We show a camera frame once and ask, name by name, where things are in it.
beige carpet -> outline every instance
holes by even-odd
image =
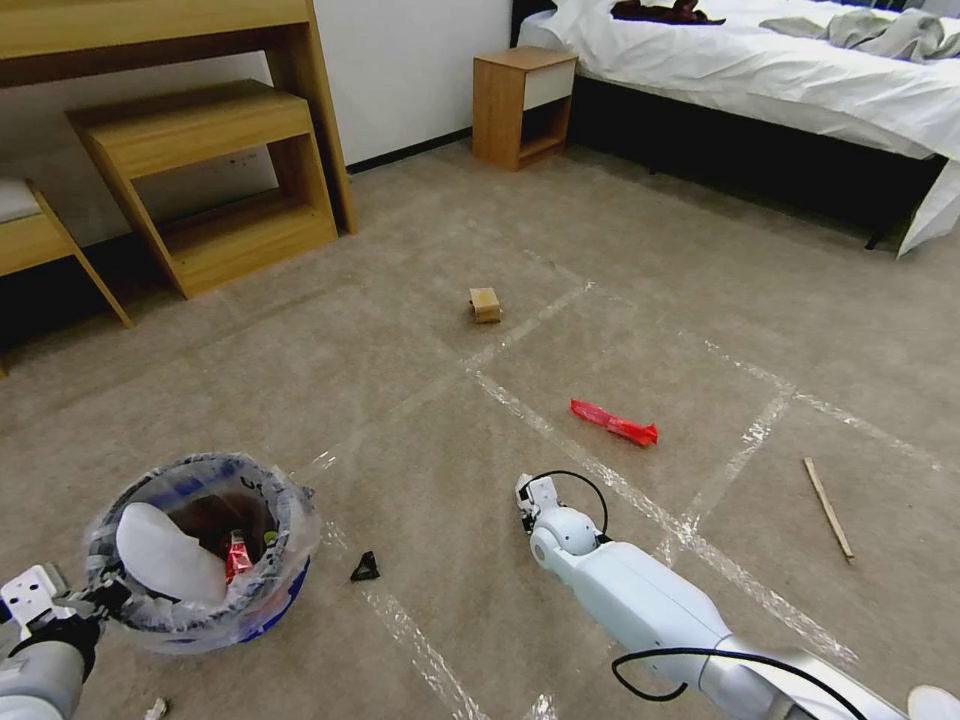
[[[960,689],[956,239],[895,262],[578,148],[506,174],[456,144],[353,187],[354,236],[131,307],[133,331],[105,315],[8,355],[5,576],[55,560],[77,579],[98,510],[197,450],[278,464],[327,523],[266,637],[168,659],[114,628],[79,717],[139,718],[158,695],[211,720],[716,717],[693,692],[621,689],[618,648],[535,565],[511,493],[552,467],[604,480],[610,534],[745,637],[816,649],[901,704]],[[500,325],[470,322],[486,285]],[[655,421],[660,445],[583,423],[571,397]],[[368,549],[383,577],[350,585]]]

dark clothing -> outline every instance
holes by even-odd
[[[677,0],[672,8],[648,7],[640,0],[623,0],[613,6],[615,20],[643,20],[667,25],[723,25],[726,20],[711,20],[702,10],[694,10],[697,0]]]

gray blanket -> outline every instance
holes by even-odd
[[[914,8],[893,20],[854,10],[834,16],[825,28],[802,17],[764,20],[760,27],[896,60],[923,63],[960,56],[960,33],[946,37],[940,18]]]

red wrapper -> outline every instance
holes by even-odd
[[[247,544],[243,541],[243,533],[234,530],[230,533],[230,549],[227,550],[227,585],[240,573],[253,567],[250,555],[247,553]]]
[[[572,410],[573,414],[577,417],[583,418],[594,425],[599,425],[607,432],[622,435],[641,447],[657,444],[656,425],[638,425],[637,423],[608,413],[599,405],[583,402],[582,400],[571,400],[570,410]]]

trash can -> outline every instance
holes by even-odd
[[[240,525],[252,538],[254,565],[227,586],[217,606],[157,596],[129,574],[132,597],[113,619],[137,644],[169,654],[195,654],[249,642],[287,611],[303,584],[320,538],[308,491],[278,468],[235,453],[202,453],[156,468],[131,485],[89,533],[86,579],[96,586],[120,570],[116,531],[124,508],[148,503],[200,543],[216,542]]]

